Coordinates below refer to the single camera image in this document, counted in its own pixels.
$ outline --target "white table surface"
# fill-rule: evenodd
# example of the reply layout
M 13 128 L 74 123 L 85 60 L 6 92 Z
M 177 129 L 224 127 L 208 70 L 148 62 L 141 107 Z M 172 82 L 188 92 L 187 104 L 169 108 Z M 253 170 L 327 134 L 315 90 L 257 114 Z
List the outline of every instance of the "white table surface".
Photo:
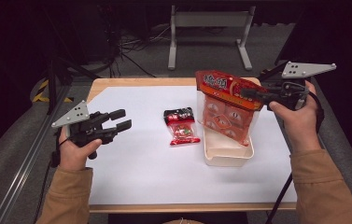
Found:
M 163 111 L 190 106 L 196 113 L 196 95 L 194 86 L 108 87 L 89 102 L 90 113 L 126 110 L 105 128 L 133 123 L 88 160 L 94 169 L 90 205 L 275 202 L 291 170 L 288 146 L 266 106 L 251 133 L 254 157 L 242 167 L 206 165 L 203 141 L 169 146 Z M 203 127 L 196 126 L 203 138 Z M 296 200 L 291 184 L 283 202 Z

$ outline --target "human hand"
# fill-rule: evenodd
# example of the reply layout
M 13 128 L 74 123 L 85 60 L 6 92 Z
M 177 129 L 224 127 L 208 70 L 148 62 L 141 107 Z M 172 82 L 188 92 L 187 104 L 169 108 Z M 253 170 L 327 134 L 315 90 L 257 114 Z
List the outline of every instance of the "human hand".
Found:
M 315 86 L 308 81 L 305 83 L 309 91 L 316 94 Z M 289 110 L 278 102 L 271 102 L 269 106 L 284 120 L 293 152 L 321 149 L 316 132 L 317 104 L 310 95 L 305 106 L 297 111 Z
M 59 137 L 59 144 L 62 143 L 60 146 L 61 158 L 59 166 L 69 171 L 84 170 L 88 156 L 102 145 L 101 139 L 95 139 L 85 147 L 78 147 L 72 141 L 66 139 L 65 127 L 62 127 L 62 133 Z

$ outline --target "finger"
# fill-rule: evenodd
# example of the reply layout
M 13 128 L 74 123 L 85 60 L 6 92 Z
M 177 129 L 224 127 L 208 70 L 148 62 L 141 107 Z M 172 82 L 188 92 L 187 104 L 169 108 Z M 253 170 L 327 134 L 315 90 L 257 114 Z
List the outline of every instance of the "finger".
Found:
M 287 119 L 287 117 L 289 116 L 289 112 L 291 112 L 291 110 L 275 101 L 272 101 L 269 106 L 275 112 L 275 114 L 282 120 Z
M 99 146 L 102 145 L 102 140 L 101 139 L 95 139 L 91 141 L 88 145 L 83 147 L 81 150 L 86 154 L 86 156 L 91 155 Z

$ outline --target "candy package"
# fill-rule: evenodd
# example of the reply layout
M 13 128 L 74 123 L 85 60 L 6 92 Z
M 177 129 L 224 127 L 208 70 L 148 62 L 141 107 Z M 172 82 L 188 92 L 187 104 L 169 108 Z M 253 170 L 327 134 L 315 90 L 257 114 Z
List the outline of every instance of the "candy package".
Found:
M 251 80 L 219 71 L 196 72 L 198 87 L 198 121 L 206 128 L 217 131 L 248 146 L 248 134 L 262 102 L 242 97 L 242 89 L 267 92 Z
M 190 107 L 165 110 L 163 118 L 173 136 L 170 146 L 200 142 L 194 131 L 195 118 Z

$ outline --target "brown sleeve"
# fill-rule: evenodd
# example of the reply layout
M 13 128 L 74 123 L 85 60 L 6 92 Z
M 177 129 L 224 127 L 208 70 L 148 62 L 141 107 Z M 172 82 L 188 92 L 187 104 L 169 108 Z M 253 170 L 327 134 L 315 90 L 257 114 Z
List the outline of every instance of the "brown sleeve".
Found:
M 92 169 L 65 171 L 57 168 L 37 223 L 88 223 L 92 177 Z
M 326 150 L 291 155 L 300 223 L 352 223 L 352 195 Z

